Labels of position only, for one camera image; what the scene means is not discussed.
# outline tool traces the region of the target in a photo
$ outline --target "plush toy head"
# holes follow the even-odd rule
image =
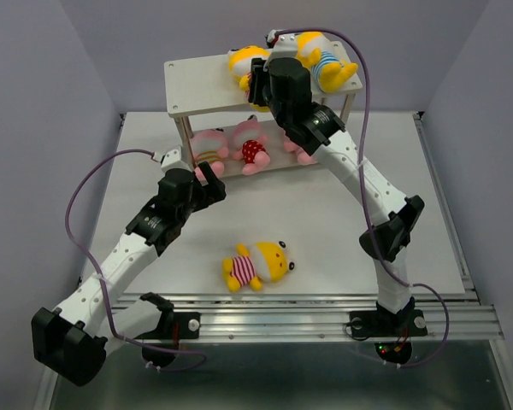
[[[221,128],[198,132],[191,138],[190,145],[194,155],[206,151],[215,151],[220,158],[228,156],[228,140]]]
[[[228,51],[228,71],[239,81],[241,77],[251,71],[251,60],[262,58],[266,60],[269,53],[257,45],[249,45],[243,49],[232,49]]]
[[[294,269],[294,262],[286,257],[286,244],[282,241],[259,242],[248,248],[256,274],[265,282],[277,282]]]
[[[296,36],[298,53],[308,55],[314,49],[333,52],[333,45],[322,32],[301,32]]]
[[[241,149],[243,144],[251,139],[260,144],[265,144],[267,141],[264,130],[255,115],[251,115],[247,121],[237,124],[233,130],[233,145],[236,149]]]

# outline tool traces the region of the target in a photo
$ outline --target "cable connector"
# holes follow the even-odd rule
[[[164,157],[163,153],[159,152],[159,151],[156,151],[154,154],[152,154],[152,160],[154,162],[157,162],[158,164],[162,163],[163,157]]]
[[[367,158],[363,158],[363,160],[361,162],[358,162],[356,164],[356,170],[358,171],[360,167],[362,167],[363,165],[365,165],[367,162],[369,162],[369,160]]]
[[[98,272],[94,272],[93,275],[95,278],[97,278],[97,280],[100,280],[100,281],[103,281],[104,283],[106,283],[108,286],[112,285],[112,283],[110,283],[110,281],[108,279],[106,279],[106,277],[101,274],[101,273],[98,273]]]

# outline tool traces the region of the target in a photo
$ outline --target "wire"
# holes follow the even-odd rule
[[[365,61],[363,57],[363,53],[359,50],[359,48],[349,39],[347,38],[342,32],[338,32],[336,30],[331,30],[328,28],[323,27],[303,27],[303,28],[294,28],[294,29],[286,29],[286,30],[279,30],[275,33],[276,37],[279,37],[281,35],[285,34],[293,34],[296,32],[326,32],[327,34],[332,34],[343,41],[345,41],[350,47],[353,49],[353,51],[356,53],[357,57],[359,58],[359,61],[361,62],[361,66],[363,69],[363,76],[365,78],[365,109],[363,114],[363,126],[361,129],[361,139],[359,140],[359,150],[357,152],[357,165],[359,167],[359,187],[361,189],[361,205],[363,207],[363,214],[365,216],[365,223],[367,224],[367,229],[369,230],[369,236],[370,241],[373,244],[374,252],[378,255],[378,261],[386,271],[386,273],[395,280],[397,283],[401,284],[404,287],[414,287],[414,288],[425,288],[429,290],[431,293],[435,295],[441,306],[443,307],[443,310],[445,311],[445,334],[443,335],[443,339],[441,340],[440,345],[437,347],[437,349],[431,353],[426,359],[422,359],[420,361],[417,361],[415,363],[409,363],[402,365],[401,367],[415,367],[419,365],[423,365],[424,363],[429,362],[433,357],[437,356],[445,347],[446,340],[448,339],[448,334],[450,331],[450,315],[448,313],[448,307],[446,306],[445,300],[441,297],[439,292],[437,292],[434,288],[427,284],[410,284],[409,282],[405,282],[400,277],[398,277],[392,269],[387,265],[386,261],[384,260],[384,257],[382,256],[382,253],[380,252],[380,247],[378,246],[378,241],[376,240],[376,235],[373,231],[373,224],[370,219],[370,212],[369,212],[369,204],[367,203],[367,195],[366,195],[366,189],[365,189],[365,175],[364,175],[364,164],[363,164],[363,151],[365,149],[365,138],[367,136],[367,126],[369,124],[369,114],[370,114],[370,76],[369,76],[369,67],[367,66],[367,62]]]
[[[118,333],[118,331],[115,328],[114,324],[114,318],[112,314],[112,306],[110,305],[110,298],[109,298],[109,292],[106,287],[106,279],[103,275],[103,269],[91,253],[91,251],[84,246],[82,243],[78,242],[78,240],[74,237],[74,234],[72,233],[72,230],[70,229],[70,214],[72,212],[72,206],[74,205],[74,201],[76,200],[76,197],[80,193],[81,189],[84,187],[86,182],[91,178],[103,165],[108,163],[109,161],[112,161],[114,158],[120,155],[125,154],[132,154],[132,153],[140,153],[145,154],[150,157],[154,155],[154,153],[146,150],[146,149],[124,149],[122,151],[118,151],[114,153],[113,155],[105,158],[101,162],[99,162],[78,184],[76,189],[74,190],[74,193],[70,197],[70,201],[67,205],[67,210],[65,212],[65,230],[67,231],[68,239],[78,247],[78,249],[84,254],[89,262],[93,265],[93,268],[95,269],[95,272],[97,272],[99,277],[99,283],[101,285],[101,291],[103,293],[103,301],[104,301],[104,309],[106,311],[106,316],[109,321],[110,331],[112,332],[112,336],[114,336],[117,339],[123,340],[124,342],[131,343],[135,346],[139,346],[141,348],[146,348],[148,350],[153,350],[158,353],[166,353],[166,354],[186,354],[186,355],[195,355],[201,357],[201,360],[197,363],[194,363],[192,365],[184,366],[184,367],[175,367],[172,369],[169,368],[160,368],[157,366],[153,366],[150,364],[151,367],[156,368],[160,372],[183,372],[185,370],[191,370],[193,368],[201,366],[203,363],[207,361],[207,355],[204,352],[196,351],[196,350],[174,350],[171,348],[160,348],[158,346],[154,346],[152,344],[143,343],[138,340],[132,339],[130,337],[125,337]]]
[[[397,339],[397,341],[395,342],[395,346],[394,346],[393,350],[396,352],[400,352],[401,349],[404,347],[404,345],[407,344],[407,340],[409,340],[409,328],[408,327],[404,328],[404,340],[401,343],[401,345],[398,346],[398,343],[401,340],[401,337],[403,337],[403,335],[399,336],[399,339]]]

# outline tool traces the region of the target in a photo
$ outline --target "red striped shirt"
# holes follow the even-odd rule
[[[255,266],[247,256],[236,256],[233,259],[233,269],[230,276],[236,278],[242,286],[248,284],[257,275]]]

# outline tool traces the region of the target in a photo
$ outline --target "screw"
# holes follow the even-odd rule
[[[426,320],[422,316],[418,316],[414,318],[414,324],[418,329],[423,329],[426,327]]]
[[[188,322],[188,329],[190,329],[190,331],[196,331],[199,329],[199,322],[196,319],[190,319]]]

